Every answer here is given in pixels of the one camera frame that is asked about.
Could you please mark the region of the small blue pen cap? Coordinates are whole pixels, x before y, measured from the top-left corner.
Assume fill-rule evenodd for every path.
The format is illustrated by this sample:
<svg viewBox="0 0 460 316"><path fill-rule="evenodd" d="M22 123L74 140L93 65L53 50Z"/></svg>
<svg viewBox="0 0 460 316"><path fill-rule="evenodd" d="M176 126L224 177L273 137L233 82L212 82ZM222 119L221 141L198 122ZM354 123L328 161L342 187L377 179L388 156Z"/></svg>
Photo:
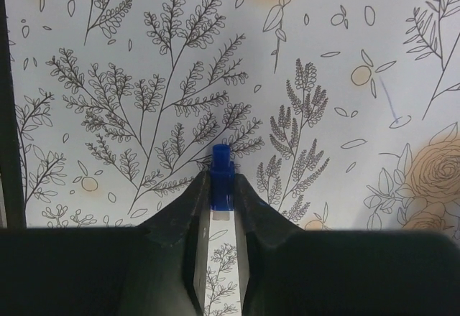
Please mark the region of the small blue pen cap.
<svg viewBox="0 0 460 316"><path fill-rule="evenodd" d="M217 144L211 155L211 209L214 211L234 210L235 166L231 160L229 145Z"/></svg>

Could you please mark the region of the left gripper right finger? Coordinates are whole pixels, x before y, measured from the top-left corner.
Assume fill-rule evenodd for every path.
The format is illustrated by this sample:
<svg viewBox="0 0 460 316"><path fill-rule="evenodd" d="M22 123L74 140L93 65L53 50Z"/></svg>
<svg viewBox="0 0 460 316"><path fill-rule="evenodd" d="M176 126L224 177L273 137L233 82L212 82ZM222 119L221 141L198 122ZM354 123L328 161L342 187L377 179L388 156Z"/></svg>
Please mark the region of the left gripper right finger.
<svg viewBox="0 0 460 316"><path fill-rule="evenodd" d="M459 248L430 231L305 231L234 186L243 315L457 315Z"/></svg>

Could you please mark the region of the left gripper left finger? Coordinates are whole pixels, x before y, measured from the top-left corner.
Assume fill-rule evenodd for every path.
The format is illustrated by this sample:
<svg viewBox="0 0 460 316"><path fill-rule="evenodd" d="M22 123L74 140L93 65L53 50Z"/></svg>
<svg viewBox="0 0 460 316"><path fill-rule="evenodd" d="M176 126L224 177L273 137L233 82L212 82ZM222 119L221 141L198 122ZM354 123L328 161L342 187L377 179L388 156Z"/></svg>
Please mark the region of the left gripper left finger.
<svg viewBox="0 0 460 316"><path fill-rule="evenodd" d="M134 227L1 231L3 315L202 315L210 177Z"/></svg>

